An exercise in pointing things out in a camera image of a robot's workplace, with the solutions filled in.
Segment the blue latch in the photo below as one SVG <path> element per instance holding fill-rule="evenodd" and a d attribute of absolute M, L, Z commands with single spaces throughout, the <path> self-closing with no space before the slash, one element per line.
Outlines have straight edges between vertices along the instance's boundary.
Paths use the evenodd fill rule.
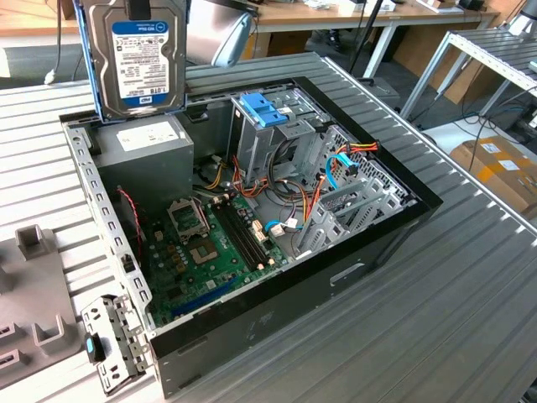
<path fill-rule="evenodd" d="M 264 128 L 287 122 L 287 116 L 278 112 L 271 101 L 261 94 L 242 95 L 241 101 Z"/>

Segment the metal shelf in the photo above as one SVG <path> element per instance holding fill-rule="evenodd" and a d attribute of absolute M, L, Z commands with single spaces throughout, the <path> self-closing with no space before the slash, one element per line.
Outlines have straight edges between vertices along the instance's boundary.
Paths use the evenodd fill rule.
<path fill-rule="evenodd" d="M 451 68 L 440 86 L 439 92 L 449 85 L 467 58 L 472 57 L 491 70 L 496 71 L 506 80 L 537 97 L 537 73 L 528 67 L 530 61 L 537 58 L 537 40 L 535 38 L 522 40 L 503 29 L 453 31 L 446 34 L 429 65 L 425 68 L 423 75 L 401 111 L 402 118 L 406 119 L 412 113 L 415 104 L 423 94 L 437 67 L 443 61 L 450 46 L 457 47 L 463 54 Z M 493 102 L 498 100 L 505 87 L 502 86 L 499 92 L 494 94 L 492 97 Z"/>

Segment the hard drive label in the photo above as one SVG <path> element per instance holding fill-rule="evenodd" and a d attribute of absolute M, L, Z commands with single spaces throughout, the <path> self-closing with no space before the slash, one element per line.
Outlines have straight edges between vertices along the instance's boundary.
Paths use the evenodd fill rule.
<path fill-rule="evenodd" d="M 165 21 L 112 25 L 119 95 L 130 107 L 158 104 L 169 92 L 169 62 L 162 49 L 169 38 Z"/>

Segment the table surface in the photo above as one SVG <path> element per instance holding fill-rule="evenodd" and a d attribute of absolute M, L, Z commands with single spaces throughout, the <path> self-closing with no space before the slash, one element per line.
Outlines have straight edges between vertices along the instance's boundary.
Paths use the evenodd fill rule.
<path fill-rule="evenodd" d="M 259 6 L 261 17 L 260 25 L 277 25 L 277 24 L 314 24 L 314 23 L 345 23 L 349 21 L 359 21 L 360 12 L 354 12 L 351 15 L 346 15 L 338 11 L 337 6 L 331 6 L 327 10 L 314 10 L 309 8 L 302 2 L 296 3 L 268 3 Z M 470 18 L 481 16 L 498 15 L 498 12 L 490 9 L 485 12 L 476 12 L 466 10 L 464 14 L 438 14 L 431 11 L 427 7 L 413 1 L 408 0 L 405 4 L 398 4 L 395 11 L 392 13 L 380 13 L 377 16 L 378 21 L 390 19 L 453 19 L 454 17 Z M 363 23 L 369 20 L 368 13 L 364 14 Z"/>
<path fill-rule="evenodd" d="M 338 24 L 357 22 L 360 19 L 360 13 L 355 12 L 352 15 L 342 15 L 338 12 L 336 6 L 328 10 L 314 10 L 307 7 L 302 2 L 297 3 L 274 3 L 262 4 L 259 6 L 261 16 L 260 25 L 284 25 L 284 24 Z M 475 11 L 466 11 L 463 15 L 437 14 L 428 8 L 414 2 L 407 1 L 405 4 L 397 5 L 393 13 L 381 13 L 378 15 L 379 21 L 390 19 L 436 19 L 439 22 L 442 19 L 448 20 L 456 17 L 475 18 L 497 15 L 494 10 L 478 13 Z M 364 15 L 364 23 L 368 21 L 368 15 Z M 53 35 L 56 33 L 56 21 L 52 18 L 40 18 L 29 16 L 21 13 L 0 13 L 0 37 L 2 36 L 32 36 L 32 35 Z M 75 20 L 62 22 L 63 34 L 78 34 L 78 27 Z"/>
<path fill-rule="evenodd" d="M 174 399 L 198 402 L 516 401 L 537 376 L 537 234 L 399 115 L 315 54 L 187 71 L 194 92 L 309 77 L 444 201 L 382 268 Z M 87 82 L 0 92 L 0 239 L 55 232 L 73 308 L 118 293 L 58 116 Z M 162 401 L 151 373 L 107 400 L 78 353 L 0 401 Z"/>

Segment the metal table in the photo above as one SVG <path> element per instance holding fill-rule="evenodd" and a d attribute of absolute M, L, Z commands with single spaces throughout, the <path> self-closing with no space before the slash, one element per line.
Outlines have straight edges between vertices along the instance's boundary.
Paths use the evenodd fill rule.
<path fill-rule="evenodd" d="M 485 115 L 490 110 L 511 82 L 537 97 L 537 73 L 528 67 L 530 61 L 537 58 L 536 38 L 522 40 L 502 29 L 453 31 L 446 34 L 425 68 L 401 111 L 402 118 L 406 119 L 412 113 L 415 104 L 451 45 L 460 49 L 462 53 L 438 88 L 439 93 L 442 93 L 451 84 L 467 59 L 472 57 L 506 79 L 483 108 L 481 115 Z"/>
<path fill-rule="evenodd" d="M 516 401 L 537 376 L 537 232 L 328 59 L 188 71 L 192 91 L 308 76 L 444 199 L 390 262 L 171 401 Z M 73 307 L 118 292 L 58 115 L 92 108 L 87 83 L 0 92 L 0 236 L 36 222 L 61 248 Z M 0 401 L 106 400 L 86 353 Z M 108 401 L 162 401 L 146 374 Z"/>

